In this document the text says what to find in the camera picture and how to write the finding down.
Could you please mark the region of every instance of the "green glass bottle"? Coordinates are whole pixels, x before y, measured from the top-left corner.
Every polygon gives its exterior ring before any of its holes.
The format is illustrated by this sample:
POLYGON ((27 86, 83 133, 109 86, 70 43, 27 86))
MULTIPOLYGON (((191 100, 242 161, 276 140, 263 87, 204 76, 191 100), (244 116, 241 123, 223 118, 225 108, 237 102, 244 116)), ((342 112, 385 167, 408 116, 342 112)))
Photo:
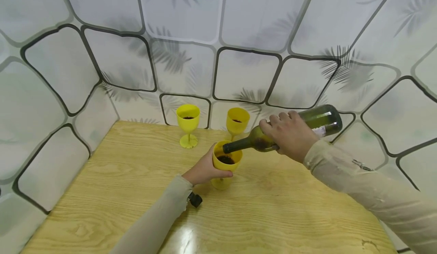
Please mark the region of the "green glass bottle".
MULTIPOLYGON (((330 104, 299 112, 299 116, 319 137, 330 136, 343 128, 339 112, 330 104)), ((259 126, 256 126, 250 131, 248 137, 223 145, 223 151, 229 154, 238 150, 254 148, 260 152, 268 152, 275 150, 274 145, 275 142, 266 136, 259 126)))

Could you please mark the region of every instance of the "sleeve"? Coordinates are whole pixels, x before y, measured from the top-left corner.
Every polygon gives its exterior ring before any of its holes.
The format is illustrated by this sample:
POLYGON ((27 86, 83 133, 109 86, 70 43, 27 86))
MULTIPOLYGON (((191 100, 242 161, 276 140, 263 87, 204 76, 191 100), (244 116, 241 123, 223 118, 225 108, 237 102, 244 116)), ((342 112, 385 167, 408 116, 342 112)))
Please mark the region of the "sleeve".
POLYGON ((316 179, 382 220, 417 254, 437 252, 437 204, 420 191, 365 167, 323 140, 311 147, 304 165, 316 179))
POLYGON ((138 219, 115 245, 111 254, 155 254, 174 221, 187 208, 193 185, 176 176, 162 196, 138 219))

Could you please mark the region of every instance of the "table surface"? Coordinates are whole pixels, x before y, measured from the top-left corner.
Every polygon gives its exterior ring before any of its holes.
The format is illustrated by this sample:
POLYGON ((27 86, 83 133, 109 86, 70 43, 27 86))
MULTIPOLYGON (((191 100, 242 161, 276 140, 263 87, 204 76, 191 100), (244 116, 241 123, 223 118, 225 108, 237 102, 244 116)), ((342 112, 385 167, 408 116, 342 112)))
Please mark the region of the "table surface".
MULTIPOLYGON (((229 138, 194 135, 186 150, 178 127, 116 122, 22 253, 108 253, 174 176, 229 138)), ((189 205, 160 253, 396 253, 371 213, 275 152, 244 150, 228 190, 195 192, 202 205, 189 205)))

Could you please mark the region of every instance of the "yellow wine glass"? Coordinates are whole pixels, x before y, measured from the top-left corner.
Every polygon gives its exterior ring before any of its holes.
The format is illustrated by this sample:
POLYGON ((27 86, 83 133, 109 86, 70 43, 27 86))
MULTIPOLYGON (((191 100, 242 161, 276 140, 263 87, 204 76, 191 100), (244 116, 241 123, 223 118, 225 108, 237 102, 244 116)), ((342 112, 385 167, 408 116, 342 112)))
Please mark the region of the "yellow wine glass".
POLYGON ((250 115, 243 108, 230 108, 226 118, 226 128, 231 134, 231 141, 234 137, 241 135, 247 127, 250 115))
POLYGON ((186 133, 179 140, 179 144, 186 148, 191 149, 197 145, 197 137, 191 133, 199 125, 200 109, 196 105, 184 104, 176 110, 178 116, 178 125, 186 133))
MULTIPOLYGON (((243 157, 243 151, 235 151, 230 154, 225 154, 223 151, 223 145, 230 143, 230 141, 223 140, 218 142, 214 146, 214 153, 212 155, 212 164, 216 169, 224 171, 235 171, 240 165, 243 157)), ((218 190, 226 190, 232 183, 232 177, 227 178, 214 178, 211 179, 211 184, 218 190)))

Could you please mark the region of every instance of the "red wine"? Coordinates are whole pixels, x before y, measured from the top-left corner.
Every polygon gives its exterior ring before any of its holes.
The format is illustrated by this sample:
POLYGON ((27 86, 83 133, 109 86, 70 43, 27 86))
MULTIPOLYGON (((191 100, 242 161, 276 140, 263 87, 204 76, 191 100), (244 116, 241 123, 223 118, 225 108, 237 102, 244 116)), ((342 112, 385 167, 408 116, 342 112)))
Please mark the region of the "red wine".
POLYGON ((235 164, 234 160, 233 160, 231 157, 227 156, 227 155, 221 155, 221 156, 219 156, 217 159, 218 159, 220 162, 225 163, 225 164, 228 164, 228 165, 235 164))

